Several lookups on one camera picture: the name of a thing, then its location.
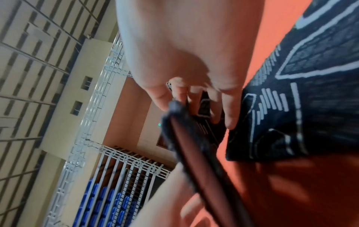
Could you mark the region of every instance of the hand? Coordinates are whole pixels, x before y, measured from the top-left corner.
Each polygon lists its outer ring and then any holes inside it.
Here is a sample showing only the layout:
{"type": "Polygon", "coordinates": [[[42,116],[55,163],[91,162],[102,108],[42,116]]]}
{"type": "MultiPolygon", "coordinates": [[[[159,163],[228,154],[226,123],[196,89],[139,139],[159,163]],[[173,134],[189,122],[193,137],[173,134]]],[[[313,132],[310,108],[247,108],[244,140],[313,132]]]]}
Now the hand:
{"type": "MultiPolygon", "coordinates": [[[[169,175],[155,195],[142,208],[131,227],[189,227],[203,208],[199,196],[187,184],[182,164],[169,175]]],[[[196,227],[209,227],[209,219],[203,219],[196,227]]]]}
{"type": "Polygon", "coordinates": [[[135,81],[166,111],[173,97],[196,114],[202,90],[211,119],[222,108],[235,128],[263,0],[116,0],[126,60],[135,81]]]}

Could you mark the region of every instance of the phone case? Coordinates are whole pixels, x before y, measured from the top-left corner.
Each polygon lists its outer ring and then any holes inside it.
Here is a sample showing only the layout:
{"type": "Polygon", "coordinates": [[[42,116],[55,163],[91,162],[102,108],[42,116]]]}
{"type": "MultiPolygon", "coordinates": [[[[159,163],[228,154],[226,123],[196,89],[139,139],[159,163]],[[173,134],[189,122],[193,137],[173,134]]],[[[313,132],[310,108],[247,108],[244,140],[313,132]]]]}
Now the phone case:
{"type": "Polygon", "coordinates": [[[226,218],[220,214],[221,210],[227,210],[228,212],[226,212],[226,215],[228,215],[228,218],[234,219],[235,226],[255,226],[240,198],[240,195],[230,181],[222,165],[216,158],[215,153],[211,150],[209,142],[204,138],[202,133],[197,128],[194,120],[189,115],[187,109],[181,105],[180,102],[170,102],[169,111],[163,117],[161,127],[162,135],[168,144],[168,148],[176,153],[178,160],[184,166],[184,171],[188,176],[189,181],[193,185],[195,191],[201,195],[207,211],[213,216],[217,224],[221,227],[230,226],[228,223],[226,223],[226,218]],[[201,158],[197,159],[203,160],[204,163],[201,163],[201,165],[206,165],[208,170],[208,172],[205,173],[206,176],[204,177],[210,176],[209,178],[215,178],[214,182],[216,182],[216,184],[213,186],[214,188],[218,189],[216,190],[217,195],[220,195],[219,197],[221,200],[226,201],[218,202],[218,198],[213,198],[213,196],[208,195],[209,193],[207,192],[210,189],[204,188],[204,186],[201,185],[201,176],[196,176],[196,173],[194,172],[194,158],[191,157],[191,155],[188,156],[188,153],[185,155],[184,151],[182,150],[181,147],[183,144],[181,144],[178,140],[173,121],[176,121],[181,125],[182,129],[185,130],[185,132],[189,135],[189,138],[192,140],[191,143],[194,142],[195,146],[198,148],[199,153],[197,154],[197,151],[194,151],[193,157],[198,157],[198,155],[200,155],[201,158]],[[226,204],[225,206],[228,207],[219,208],[215,206],[216,204],[226,204]]]}

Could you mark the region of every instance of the orange floor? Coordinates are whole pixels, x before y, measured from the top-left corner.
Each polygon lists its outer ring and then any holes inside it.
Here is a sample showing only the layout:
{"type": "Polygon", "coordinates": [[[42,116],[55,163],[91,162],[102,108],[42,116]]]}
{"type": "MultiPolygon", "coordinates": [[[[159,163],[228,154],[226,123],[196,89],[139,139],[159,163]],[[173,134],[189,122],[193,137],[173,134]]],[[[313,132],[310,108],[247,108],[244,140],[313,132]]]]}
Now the orange floor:
{"type": "MultiPolygon", "coordinates": [[[[266,0],[246,83],[310,3],[266,0]]],[[[228,132],[217,157],[258,226],[359,226],[358,182],[354,180],[359,172],[358,155],[264,164],[228,162],[227,138],[228,132]]],[[[204,216],[209,217],[202,210],[192,226],[204,216]]]]}

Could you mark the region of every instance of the black phone case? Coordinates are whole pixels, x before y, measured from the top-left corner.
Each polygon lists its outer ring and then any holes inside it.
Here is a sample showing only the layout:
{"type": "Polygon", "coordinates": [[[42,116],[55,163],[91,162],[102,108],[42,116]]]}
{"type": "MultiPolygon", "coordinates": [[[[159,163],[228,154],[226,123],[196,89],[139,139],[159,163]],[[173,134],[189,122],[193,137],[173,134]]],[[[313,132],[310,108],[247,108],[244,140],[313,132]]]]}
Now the black phone case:
{"type": "Polygon", "coordinates": [[[223,169],[222,165],[218,161],[215,153],[211,150],[209,142],[204,138],[202,133],[197,128],[194,120],[189,115],[187,109],[181,105],[180,102],[172,101],[169,104],[169,111],[162,118],[162,135],[165,138],[168,148],[174,151],[177,155],[178,160],[183,164],[185,174],[188,176],[189,181],[194,187],[195,191],[198,192],[205,204],[206,210],[213,216],[214,220],[219,226],[223,226],[218,219],[217,214],[213,211],[211,206],[208,203],[210,198],[206,198],[201,186],[198,184],[198,181],[191,172],[191,168],[188,166],[186,159],[181,150],[181,146],[177,141],[177,138],[174,133],[174,129],[171,123],[171,119],[174,118],[178,121],[185,129],[185,131],[193,138],[193,141],[198,146],[202,155],[205,157],[205,160],[208,162],[210,168],[213,170],[215,177],[218,179],[221,188],[225,194],[228,203],[230,204],[230,210],[233,212],[233,216],[238,223],[238,226],[241,227],[254,227],[255,224],[250,218],[250,215],[245,208],[240,195],[235,189],[234,185],[230,181],[226,171],[223,169]]]}

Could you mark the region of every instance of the phone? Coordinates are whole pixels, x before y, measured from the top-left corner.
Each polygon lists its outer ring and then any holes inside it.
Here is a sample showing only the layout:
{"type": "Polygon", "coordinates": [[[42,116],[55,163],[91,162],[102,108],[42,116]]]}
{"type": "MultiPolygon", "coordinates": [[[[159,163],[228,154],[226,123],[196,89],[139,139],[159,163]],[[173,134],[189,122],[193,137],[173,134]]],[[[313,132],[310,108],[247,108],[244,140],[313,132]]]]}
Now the phone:
{"type": "Polygon", "coordinates": [[[254,227],[239,193],[186,107],[178,101],[170,102],[161,127],[168,148],[176,153],[217,224],[220,227],[254,227]]]}

